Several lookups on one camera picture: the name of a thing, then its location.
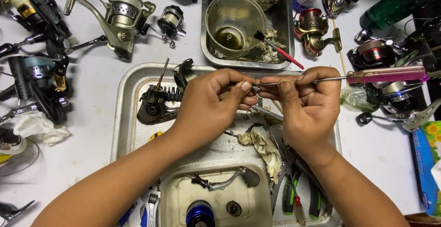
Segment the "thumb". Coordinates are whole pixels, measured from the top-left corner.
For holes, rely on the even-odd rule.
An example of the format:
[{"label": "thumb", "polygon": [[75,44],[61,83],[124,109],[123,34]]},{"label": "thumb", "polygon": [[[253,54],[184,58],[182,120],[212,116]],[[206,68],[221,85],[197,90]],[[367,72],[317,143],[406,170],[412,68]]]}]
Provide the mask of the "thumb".
[{"label": "thumb", "polygon": [[299,116],[302,110],[300,105],[299,92],[292,81],[283,80],[277,85],[280,94],[284,116]]},{"label": "thumb", "polygon": [[251,89],[251,83],[247,81],[241,81],[231,88],[230,92],[227,94],[224,100],[221,101],[223,105],[228,109],[234,109],[237,111],[240,102],[248,94]]}]

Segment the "blue reel spool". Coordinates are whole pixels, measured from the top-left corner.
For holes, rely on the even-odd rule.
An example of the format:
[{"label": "blue reel spool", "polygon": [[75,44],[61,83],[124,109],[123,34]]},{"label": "blue reel spool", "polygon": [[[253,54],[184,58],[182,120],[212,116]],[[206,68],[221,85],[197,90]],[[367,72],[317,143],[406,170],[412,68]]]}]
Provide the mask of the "blue reel spool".
[{"label": "blue reel spool", "polygon": [[215,227],[211,205],[204,200],[197,200],[191,203],[187,209],[185,223],[187,227]]}]

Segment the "hand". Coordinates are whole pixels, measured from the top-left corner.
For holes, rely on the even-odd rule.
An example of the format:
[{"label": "hand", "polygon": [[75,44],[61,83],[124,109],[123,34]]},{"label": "hand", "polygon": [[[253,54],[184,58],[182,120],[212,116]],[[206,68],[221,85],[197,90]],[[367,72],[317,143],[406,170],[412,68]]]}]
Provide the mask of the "hand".
[{"label": "hand", "polygon": [[170,132],[189,145],[189,152],[216,140],[233,122],[237,110],[257,104],[251,90],[256,83],[240,72],[221,69],[188,83]]},{"label": "hand", "polygon": [[282,103],[284,138],[310,166],[323,164],[334,154],[328,140],[340,112],[341,88],[340,81],[312,81],[339,76],[334,68],[313,67],[300,77],[275,76],[260,81],[278,83],[277,87],[262,87],[259,95]]}]

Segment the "pink screwdriver handle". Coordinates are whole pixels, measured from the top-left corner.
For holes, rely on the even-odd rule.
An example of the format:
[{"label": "pink screwdriver handle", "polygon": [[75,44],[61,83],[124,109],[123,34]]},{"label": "pink screwdriver handle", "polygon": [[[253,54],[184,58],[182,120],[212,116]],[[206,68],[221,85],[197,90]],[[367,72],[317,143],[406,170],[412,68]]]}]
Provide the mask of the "pink screwdriver handle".
[{"label": "pink screwdriver handle", "polygon": [[379,68],[347,73],[347,82],[369,83],[381,81],[406,81],[421,80],[426,76],[426,70],[422,65]]}]

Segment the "red brush handle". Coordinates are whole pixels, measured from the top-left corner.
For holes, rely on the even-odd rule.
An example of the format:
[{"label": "red brush handle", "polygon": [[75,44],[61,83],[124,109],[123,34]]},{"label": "red brush handle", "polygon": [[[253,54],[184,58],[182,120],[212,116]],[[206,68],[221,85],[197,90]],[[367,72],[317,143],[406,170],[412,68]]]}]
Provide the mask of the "red brush handle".
[{"label": "red brush handle", "polygon": [[282,49],[277,48],[277,51],[282,54],[284,57],[286,57],[286,59],[288,59],[289,61],[291,61],[292,63],[294,63],[295,65],[297,65],[299,68],[301,68],[302,70],[305,69],[305,67],[303,67],[303,65],[301,65],[298,61],[296,61],[292,56],[288,55],[288,53],[284,52]]}]

